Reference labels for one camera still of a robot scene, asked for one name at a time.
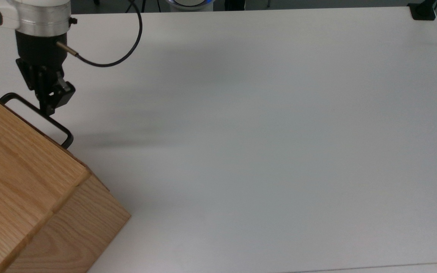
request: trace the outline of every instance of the black metal handle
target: black metal handle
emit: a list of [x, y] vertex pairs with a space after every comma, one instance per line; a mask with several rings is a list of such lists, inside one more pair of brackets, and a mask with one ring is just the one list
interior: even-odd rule
[[68, 147], [70, 147], [70, 145], [73, 142], [73, 135], [72, 133], [65, 128], [62, 124], [59, 124], [55, 119], [50, 118], [50, 116], [48, 116], [47, 114], [43, 113], [42, 111], [40, 111], [38, 108], [36, 108], [33, 104], [31, 104], [30, 102], [28, 102], [27, 100], [23, 99], [20, 95], [16, 94], [16, 93], [7, 93], [6, 95], [3, 95], [0, 98], [0, 102], [2, 104], [6, 104], [8, 101], [12, 100], [12, 99], [16, 99], [19, 100], [20, 102], [22, 102], [24, 105], [26, 105], [26, 107], [28, 107], [29, 109], [33, 110], [33, 112], [36, 112], [37, 114], [39, 114], [42, 118], [46, 119], [48, 122], [50, 122], [51, 124], [53, 124], [55, 127], [57, 127], [58, 129], [60, 129], [60, 131], [64, 132], [67, 135], [66, 140], [64, 141], [64, 143], [61, 144], [61, 146], [64, 149], [68, 149]]

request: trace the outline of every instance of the white tabletop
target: white tabletop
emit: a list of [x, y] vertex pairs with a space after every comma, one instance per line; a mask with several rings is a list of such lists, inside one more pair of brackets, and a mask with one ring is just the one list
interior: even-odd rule
[[[133, 14], [78, 19], [69, 45], [93, 61], [135, 39]], [[437, 20], [407, 7], [143, 20], [123, 64], [64, 64], [77, 92], [54, 117], [132, 214], [90, 273], [437, 263]], [[15, 58], [0, 29], [0, 95], [36, 102]]]

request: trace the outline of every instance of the black cable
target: black cable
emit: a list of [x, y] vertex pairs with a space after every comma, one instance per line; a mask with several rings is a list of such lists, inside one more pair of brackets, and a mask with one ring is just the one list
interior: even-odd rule
[[127, 8], [127, 10], [126, 10], [126, 12], [125, 13], [127, 13], [130, 9], [132, 8], [132, 5], [131, 4], [129, 4], [129, 7]]
[[132, 5], [132, 7], [134, 7], [134, 9], [136, 10], [137, 13], [137, 17], [139, 18], [139, 33], [137, 34], [137, 38], [136, 41], [134, 43], [134, 45], [132, 45], [132, 48], [129, 50], [129, 52], [127, 52], [127, 54], [120, 58], [119, 60], [113, 62], [113, 63], [109, 63], [109, 64], [96, 64], [94, 62], [91, 62], [87, 59], [85, 59], [84, 57], [80, 56], [80, 54], [78, 54], [77, 52], [75, 52], [74, 55], [75, 57], [78, 57], [78, 59], [80, 59], [81, 61], [83, 61], [86, 64], [90, 64], [91, 66], [94, 67], [113, 67], [117, 64], [120, 64], [121, 62], [123, 62], [125, 59], [127, 59], [132, 52], [134, 52], [134, 50], [136, 49], [137, 45], [139, 44], [139, 40], [141, 40], [141, 35], [143, 33], [143, 19], [141, 18], [141, 14], [139, 12], [139, 9], [137, 8], [137, 5], [134, 3], [134, 0], [128, 0], [130, 2], [130, 4]]

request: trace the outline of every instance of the floor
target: floor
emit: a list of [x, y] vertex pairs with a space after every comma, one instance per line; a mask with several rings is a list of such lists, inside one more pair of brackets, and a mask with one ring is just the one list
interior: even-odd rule
[[[141, 7], [143, 0], [136, 0]], [[214, 11], [224, 10], [225, 0], [215, 0]], [[422, 0], [272, 0], [267, 7], [267, 0], [246, 0], [246, 10], [266, 9], [311, 9], [311, 8], [343, 8], [343, 7], [382, 7], [406, 6], [409, 2], [419, 3]], [[71, 0], [73, 14], [92, 13], [123, 13], [128, 7], [126, 0], [101, 0], [99, 6], [92, 0]], [[170, 12], [170, 6], [165, 0], [147, 0], [145, 12], [159, 12], [158, 2], [162, 12]]]

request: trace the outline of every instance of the wood grain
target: wood grain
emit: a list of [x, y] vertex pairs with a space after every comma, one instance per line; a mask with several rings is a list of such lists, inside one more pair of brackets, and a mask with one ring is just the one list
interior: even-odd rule
[[85, 166], [0, 105], [0, 271], [89, 176]]
[[83, 273], [130, 214], [93, 175], [33, 237], [6, 273]]

